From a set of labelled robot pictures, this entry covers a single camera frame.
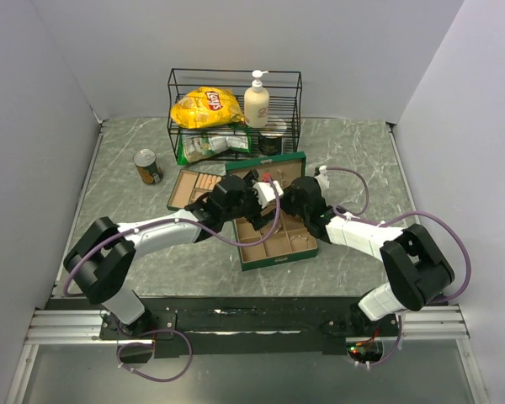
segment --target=marble surface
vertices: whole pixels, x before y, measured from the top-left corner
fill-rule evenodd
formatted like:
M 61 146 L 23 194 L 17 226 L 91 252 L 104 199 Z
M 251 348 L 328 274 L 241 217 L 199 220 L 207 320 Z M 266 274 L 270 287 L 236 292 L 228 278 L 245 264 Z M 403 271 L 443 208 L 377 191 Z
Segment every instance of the marble surface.
M 72 243 L 93 220 L 143 221 L 166 215 L 167 199 L 179 167 L 166 119 L 115 119 L 104 123 L 98 151 Z M 164 179 L 145 185 L 133 155 L 149 147 L 157 153 Z M 322 164 L 353 168 L 364 175 L 370 205 L 364 217 L 386 220 L 411 209 L 388 127 L 381 122 L 303 120 L 300 150 L 306 173 Z M 223 162 L 198 162 L 197 171 L 222 174 Z M 364 203 L 360 181 L 346 173 L 330 175 L 327 202 L 358 210 Z M 232 237 L 231 224 L 222 232 Z M 133 263 L 127 281 L 138 295 L 362 295 L 386 281 L 383 264 L 347 247 L 320 242 L 316 258 L 242 272 L 236 247 L 214 238 L 191 247 L 176 246 Z

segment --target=black wire rack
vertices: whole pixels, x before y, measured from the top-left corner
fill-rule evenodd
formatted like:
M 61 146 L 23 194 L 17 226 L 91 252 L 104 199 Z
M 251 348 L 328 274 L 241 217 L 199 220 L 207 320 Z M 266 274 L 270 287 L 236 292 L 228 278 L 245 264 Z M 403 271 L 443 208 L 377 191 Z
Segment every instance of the black wire rack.
M 216 87 L 231 89 L 243 111 L 243 95 L 253 82 L 252 70 L 220 70 L 220 69 L 178 69 L 173 68 L 168 77 L 168 121 L 167 130 L 172 143 L 176 160 L 178 160 L 179 145 L 182 136 L 203 130 L 184 129 L 173 121 L 170 109 L 182 97 L 198 87 Z M 280 133 L 282 138 L 282 153 L 297 152 L 301 134 L 301 72 L 272 71 L 262 77 L 263 86 L 269 91 L 268 125 L 276 119 L 286 123 L 286 129 L 269 129 L 271 133 Z M 228 126 L 217 127 L 217 135 L 227 132 L 235 135 L 236 129 Z M 217 154 L 211 160 L 246 160 L 261 156 L 259 147 L 260 133 L 250 130 L 252 141 L 250 153 L 227 150 Z

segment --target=soap dispenser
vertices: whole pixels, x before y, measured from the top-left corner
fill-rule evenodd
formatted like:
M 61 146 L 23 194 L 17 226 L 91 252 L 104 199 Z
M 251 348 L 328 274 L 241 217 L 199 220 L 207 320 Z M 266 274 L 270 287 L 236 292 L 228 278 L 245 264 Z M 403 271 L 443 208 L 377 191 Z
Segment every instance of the soap dispenser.
M 260 81 L 265 73 L 268 72 L 252 72 L 252 87 L 245 92 L 245 123 L 252 128 L 263 128 L 268 123 L 269 92 Z

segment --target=green box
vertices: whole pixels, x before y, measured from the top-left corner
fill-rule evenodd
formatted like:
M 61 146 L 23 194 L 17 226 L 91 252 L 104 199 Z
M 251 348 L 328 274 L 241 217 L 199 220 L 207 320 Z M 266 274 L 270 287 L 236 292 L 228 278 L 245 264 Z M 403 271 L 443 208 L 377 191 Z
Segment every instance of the green box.
M 256 169 L 260 177 L 270 173 L 274 180 L 278 180 L 283 189 L 290 186 L 292 181 L 305 175 L 306 155 L 303 151 L 270 157 L 259 157 L 239 162 L 228 162 L 226 173 L 243 177 L 250 170 Z M 199 173 L 182 169 L 174 185 L 167 203 L 169 210 L 182 209 L 194 201 L 204 192 L 213 189 L 221 176 L 208 177 L 210 184 L 203 180 L 211 174 Z M 265 212 L 274 209 L 266 208 Z M 239 247 L 239 258 L 243 271 L 249 269 L 269 267 L 279 263 L 291 263 L 301 259 L 312 258 L 318 254 L 316 239 L 306 230 L 303 221 L 281 212 L 279 230 L 268 240 L 256 247 Z M 234 234 L 240 242 L 254 242 L 265 234 L 271 227 L 269 223 L 260 231 L 254 231 L 253 226 L 244 218 L 232 221 Z

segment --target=white wall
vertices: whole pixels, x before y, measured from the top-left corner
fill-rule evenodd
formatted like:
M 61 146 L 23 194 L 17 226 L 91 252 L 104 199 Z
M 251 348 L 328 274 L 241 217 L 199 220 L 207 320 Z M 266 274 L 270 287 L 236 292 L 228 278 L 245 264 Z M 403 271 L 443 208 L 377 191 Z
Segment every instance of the white wall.
M 396 142 L 417 206 L 451 223 L 470 250 L 474 276 L 460 303 L 492 402 L 505 403 L 505 0 L 465 0 Z
M 0 403 L 48 298 L 97 134 L 28 0 L 0 0 Z
M 101 119 L 166 115 L 170 69 L 208 67 L 301 70 L 304 116 L 397 122 L 462 0 L 33 3 Z

